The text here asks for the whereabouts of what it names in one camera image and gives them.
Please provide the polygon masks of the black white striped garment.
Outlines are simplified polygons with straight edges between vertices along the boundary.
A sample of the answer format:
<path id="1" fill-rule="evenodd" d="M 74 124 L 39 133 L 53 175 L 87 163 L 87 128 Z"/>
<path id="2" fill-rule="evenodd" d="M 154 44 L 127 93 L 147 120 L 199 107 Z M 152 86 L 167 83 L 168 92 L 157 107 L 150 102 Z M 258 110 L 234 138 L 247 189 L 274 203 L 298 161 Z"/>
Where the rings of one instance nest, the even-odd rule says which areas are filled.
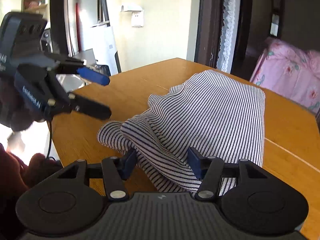
<path id="1" fill-rule="evenodd" d="M 193 75 L 152 94 L 148 109 L 121 122 L 110 121 L 98 141 L 120 153 L 133 148 L 138 166 L 159 192 L 196 192 L 200 181 L 187 162 L 187 150 L 227 163 L 248 159 L 262 165 L 265 93 L 213 70 Z"/>

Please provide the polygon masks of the pink floral bed quilt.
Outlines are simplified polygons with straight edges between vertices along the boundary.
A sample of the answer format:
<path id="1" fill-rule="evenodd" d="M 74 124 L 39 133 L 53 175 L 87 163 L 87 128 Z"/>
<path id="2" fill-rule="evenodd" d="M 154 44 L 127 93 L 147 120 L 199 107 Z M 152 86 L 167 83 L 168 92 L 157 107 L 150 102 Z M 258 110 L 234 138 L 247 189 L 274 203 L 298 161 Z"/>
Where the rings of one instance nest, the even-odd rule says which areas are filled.
<path id="1" fill-rule="evenodd" d="M 319 51 L 301 50 L 269 37 L 250 81 L 310 110 L 319 111 Z"/>

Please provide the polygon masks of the white lace door curtain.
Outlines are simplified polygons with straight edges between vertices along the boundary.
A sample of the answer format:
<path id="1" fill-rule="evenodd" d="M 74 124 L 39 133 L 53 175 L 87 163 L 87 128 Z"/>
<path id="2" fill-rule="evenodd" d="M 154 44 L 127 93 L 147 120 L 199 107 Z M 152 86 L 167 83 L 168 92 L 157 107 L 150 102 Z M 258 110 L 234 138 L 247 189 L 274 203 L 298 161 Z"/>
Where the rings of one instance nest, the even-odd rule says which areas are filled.
<path id="1" fill-rule="evenodd" d="M 227 73 L 232 51 L 232 38 L 235 27 L 236 0 L 223 0 L 222 27 L 217 66 Z"/>

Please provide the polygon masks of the white wall switch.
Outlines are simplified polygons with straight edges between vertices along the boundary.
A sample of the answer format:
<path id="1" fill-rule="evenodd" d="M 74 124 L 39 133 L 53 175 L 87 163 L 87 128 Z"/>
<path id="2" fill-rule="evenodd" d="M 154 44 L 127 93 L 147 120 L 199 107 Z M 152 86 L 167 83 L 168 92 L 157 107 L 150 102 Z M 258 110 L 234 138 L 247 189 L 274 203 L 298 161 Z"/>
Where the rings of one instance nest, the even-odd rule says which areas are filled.
<path id="1" fill-rule="evenodd" d="M 132 12 L 131 27 L 144 27 L 144 10 Z"/>

